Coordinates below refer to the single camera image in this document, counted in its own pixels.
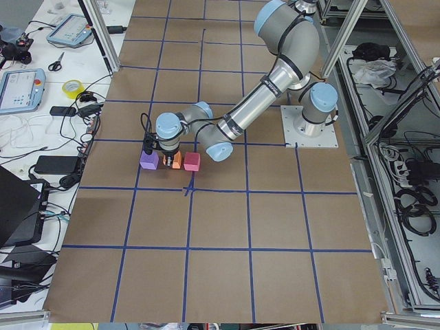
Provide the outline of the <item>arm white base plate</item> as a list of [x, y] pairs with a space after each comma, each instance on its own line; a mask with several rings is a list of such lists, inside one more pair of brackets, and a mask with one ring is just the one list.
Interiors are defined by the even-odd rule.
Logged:
[[336, 149], [338, 141], [333, 124], [328, 115], [322, 124], [311, 124], [303, 118], [302, 106], [283, 105], [280, 107], [285, 146], [304, 149]]

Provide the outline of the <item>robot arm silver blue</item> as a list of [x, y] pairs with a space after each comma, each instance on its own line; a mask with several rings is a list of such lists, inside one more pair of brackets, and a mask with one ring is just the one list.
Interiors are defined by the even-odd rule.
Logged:
[[310, 70], [320, 44], [311, 19], [315, 12], [315, 1], [269, 1], [262, 7], [254, 22], [254, 32], [275, 55], [272, 68], [248, 95], [218, 118], [206, 102], [159, 115], [155, 129], [165, 166], [171, 167], [177, 161], [180, 136], [189, 133], [213, 161], [227, 159], [233, 152], [232, 141], [286, 91], [297, 97], [302, 106], [299, 133], [309, 135], [310, 130], [327, 125], [338, 94], [329, 83], [311, 79]]

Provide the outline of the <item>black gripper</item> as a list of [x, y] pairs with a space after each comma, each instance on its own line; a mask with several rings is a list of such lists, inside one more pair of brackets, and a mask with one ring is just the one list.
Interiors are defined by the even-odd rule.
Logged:
[[175, 155], [179, 152], [179, 138], [174, 137], [171, 140], [158, 140], [158, 147], [164, 155], [164, 165], [167, 168], [172, 167], [172, 161]]

